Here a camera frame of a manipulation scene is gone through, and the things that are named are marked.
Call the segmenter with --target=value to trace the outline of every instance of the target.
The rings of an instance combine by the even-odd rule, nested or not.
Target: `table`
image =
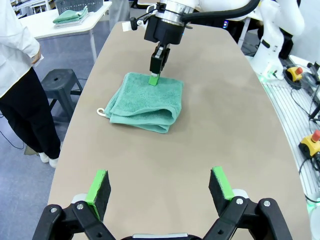
[[[111,1],[104,1],[103,6],[97,12],[91,12],[81,25],[56,28],[53,20],[59,16],[57,9],[27,16],[21,18],[20,21],[23,26],[28,27],[36,39],[89,31],[92,56],[93,60],[96,61],[97,52],[93,28],[106,11],[109,10],[111,4]]]
[[[75,108],[49,204],[67,207],[88,191],[98,169],[106,169],[111,195],[104,223],[116,239],[133,233],[203,237],[218,217],[210,169],[223,166],[231,186],[251,200],[277,200],[293,239],[311,239],[297,167],[256,74],[227,31],[192,26],[171,46],[162,72],[185,83],[182,111],[168,134],[113,125],[97,115],[126,73],[150,74],[156,46],[144,40],[142,28],[114,27]],[[233,239],[248,236],[239,230]]]

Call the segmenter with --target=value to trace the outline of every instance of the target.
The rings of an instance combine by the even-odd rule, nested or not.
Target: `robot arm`
[[[189,22],[238,18],[252,12],[259,2],[260,0],[160,0],[152,10],[152,15],[143,20],[147,23],[144,39],[158,43],[150,63],[153,82],[157,84],[166,64],[170,44],[180,44]],[[202,12],[194,12],[196,7],[200,7]],[[133,18],[130,21],[132,29],[137,29],[138,20]]]

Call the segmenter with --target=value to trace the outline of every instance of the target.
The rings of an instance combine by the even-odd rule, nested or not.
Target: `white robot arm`
[[[284,44],[280,29],[291,35],[300,35],[305,28],[304,18],[297,0],[263,0],[260,6],[263,19],[263,36],[260,46],[250,61],[253,70],[264,77],[274,75],[283,79],[283,66],[279,53]]]

